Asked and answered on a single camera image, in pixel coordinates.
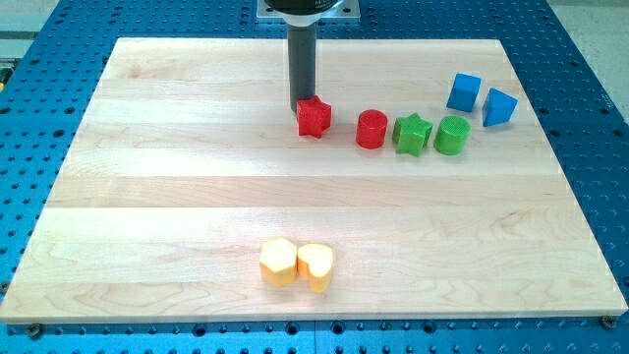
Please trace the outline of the black robot arm end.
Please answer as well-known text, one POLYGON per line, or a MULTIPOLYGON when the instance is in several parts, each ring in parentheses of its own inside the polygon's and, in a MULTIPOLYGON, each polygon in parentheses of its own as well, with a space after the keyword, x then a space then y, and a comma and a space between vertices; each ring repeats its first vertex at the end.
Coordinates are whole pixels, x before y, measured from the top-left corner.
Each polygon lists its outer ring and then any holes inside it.
POLYGON ((334 8, 340 0, 264 0, 293 27, 308 27, 334 8))

